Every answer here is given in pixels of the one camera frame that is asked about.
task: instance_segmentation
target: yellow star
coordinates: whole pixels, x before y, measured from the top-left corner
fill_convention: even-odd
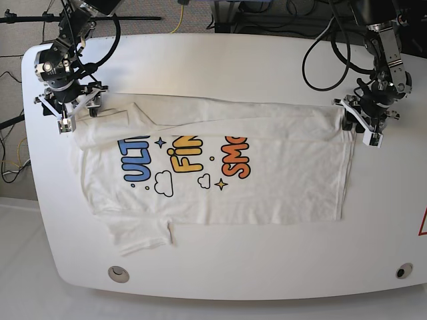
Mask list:
[[[224,182],[222,181],[222,178],[221,178],[221,179],[220,179],[220,182],[216,183],[215,185],[217,185],[218,187],[220,187],[220,189],[221,189],[221,191],[222,191],[222,188],[224,188],[226,185],[228,185],[228,183],[224,183]]]

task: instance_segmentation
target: yellow cable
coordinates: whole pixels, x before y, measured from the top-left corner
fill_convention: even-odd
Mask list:
[[[14,162],[12,162],[12,161],[2,161],[2,163],[9,163],[9,164],[11,164],[11,165],[14,165],[14,166],[18,167],[18,169],[20,169],[20,168],[21,168],[21,166],[17,165],[16,163],[14,163]]]
[[[22,142],[24,142],[25,140],[27,140],[27,138],[22,139],[21,142],[18,144],[17,153],[18,153],[18,164],[19,164],[19,168],[22,167],[22,162],[21,162],[21,145],[22,145]]]
[[[171,31],[171,32],[169,32],[169,33],[175,33],[176,31],[178,31],[179,27],[181,27],[181,23],[182,23],[182,18],[183,18],[183,16],[184,16],[184,6],[182,5],[182,6],[181,6],[181,19],[179,19],[179,23],[178,23],[178,25],[176,26],[175,30],[173,30],[173,31]]]

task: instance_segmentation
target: table surface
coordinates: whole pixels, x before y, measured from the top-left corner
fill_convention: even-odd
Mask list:
[[[92,39],[84,61],[112,44]],[[310,90],[301,61],[312,41],[260,35],[136,35],[123,37],[96,77],[114,93],[209,97],[228,101],[329,105],[356,86],[350,72],[337,89]],[[414,89],[395,104],[401,120],[385,130],[381,149],[358,137],[342,220],[299,225],[174,225],[177,244],[122,257],[83,198],[69,166],[70,135],[33,100],[43,91],[33,63],[46,45],[23,58],[23,100],[39,205],[60,276],[83,287],[193,299],[270,300],[348,295],[427,283],[427,235],[419,236],[427,205],[427,61],[404,56]],[[372,56],[352,47],[352,62]],[[344,65],[328,43],[308,59],[311,82],[329,86]],[[406,279],[396,271],[414,270]],[[119,265],[128,283],[107,270]]]

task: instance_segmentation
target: t-shirt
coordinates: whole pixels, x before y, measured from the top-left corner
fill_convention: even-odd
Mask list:
[[[171,243],[170,223],[341,218],[354,134],[341,130],[339,107],[147,95],[107,101],[98,118],[77,122],[75,167],[121,254]]]

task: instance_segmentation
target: red warning sign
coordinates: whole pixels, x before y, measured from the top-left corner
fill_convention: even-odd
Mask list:
[[[421,223],[420,233],[418,235],[427,235],[426,218],[427,218],[427,209],[426,209],[426,213],[424,214],[424,218],[423,218],[422,223]]]

